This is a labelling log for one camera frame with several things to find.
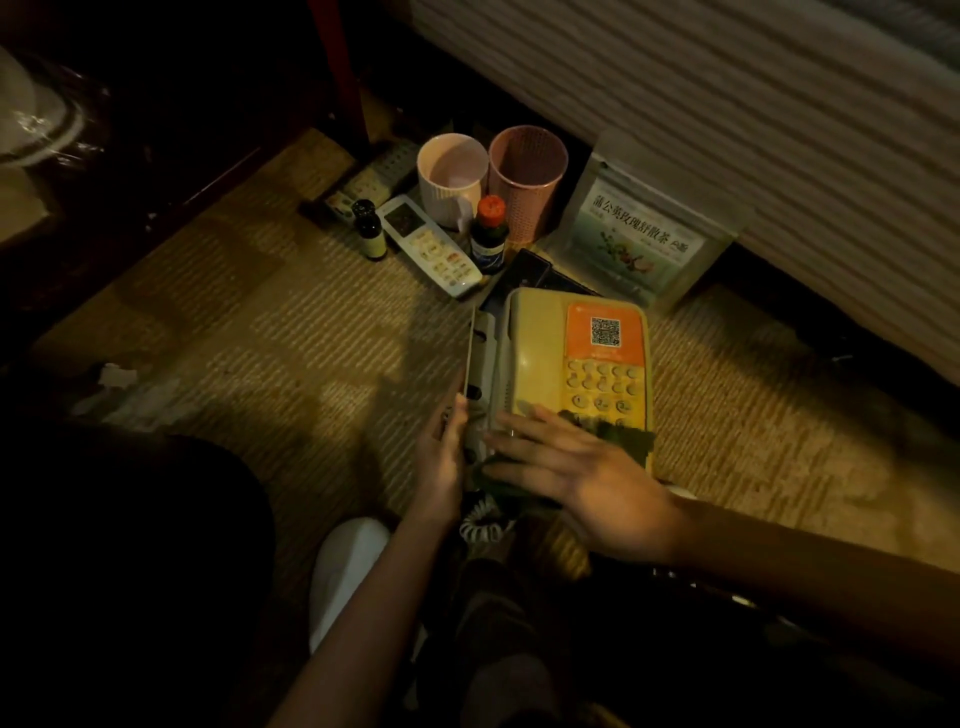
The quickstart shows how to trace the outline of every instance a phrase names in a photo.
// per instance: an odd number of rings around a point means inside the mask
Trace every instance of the qr code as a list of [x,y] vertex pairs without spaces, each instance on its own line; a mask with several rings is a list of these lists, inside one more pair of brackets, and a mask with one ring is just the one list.
[[618,319],[590,317],[590,343],[595,347],[620,346],[620,322]]

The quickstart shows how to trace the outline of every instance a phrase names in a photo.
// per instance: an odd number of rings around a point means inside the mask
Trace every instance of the small glass bottle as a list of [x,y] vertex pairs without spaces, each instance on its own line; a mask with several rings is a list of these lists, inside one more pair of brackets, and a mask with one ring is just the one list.
[[387,256],[387,238],[376,214],[376,206],[370,200],[357,200],[350,210],[353,212],[353,227],[363,239],[363,255],[369,260],[383,260]]
[[470,257],[480,272],[492,275],[503,267],[507,244],[507,204],[496,195],[487,195],[477,204],[477,216],[470,223]]

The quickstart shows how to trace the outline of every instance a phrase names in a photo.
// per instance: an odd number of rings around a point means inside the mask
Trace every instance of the yellow telephone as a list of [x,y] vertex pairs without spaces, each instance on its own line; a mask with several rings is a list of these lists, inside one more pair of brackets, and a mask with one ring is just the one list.
[[638,306],[518,288],[496,323],[495,340],[488,326],[468,374],[485,393],[485,422],[477,423],[475,433],[468,428],[467,437],[479,459],[488,454],[479,429],[496,428],[499,409],[526,414],[539,403],[556,412],[654,428],[649,333]]

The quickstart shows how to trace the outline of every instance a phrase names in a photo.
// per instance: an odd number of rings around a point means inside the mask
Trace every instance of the hand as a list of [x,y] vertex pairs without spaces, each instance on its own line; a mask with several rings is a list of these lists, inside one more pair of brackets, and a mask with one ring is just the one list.
[[[430,415],[417,438],[417,486],[407,510],[408,518],[417,518],[450,527],[460,519],[463,494],[464,429],[467,426],[467,398],[460,394],[464,385],[461,370]],[[444,412],[449,415],[444,425]]]
[[532,418],[500,412],[497,420],[522,438],[488,432],[487,444],[519,462],[491,464],[486,475],[558,501],[591,550],[670,563],[681,511],[623,449],[539,405]]

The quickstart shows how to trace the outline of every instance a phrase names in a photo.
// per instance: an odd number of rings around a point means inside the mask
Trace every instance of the carpet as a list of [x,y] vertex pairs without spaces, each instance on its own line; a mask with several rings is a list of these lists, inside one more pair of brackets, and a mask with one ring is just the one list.
[[[351,164],[309,132],[36,345],[138,383],[89,416],[235,452],[276,516],[275,588],[228,723],[262,724],[306,658],[318,544],[345,516],[402,513],[424,415],[463,356],[468,309],[403,256],[301,219]],[[658,475],[759,518],[960,571],[956,443],[848,381],[794,333],[713,285],[653,329]],[[559,527],[542,556],[576,573]]]

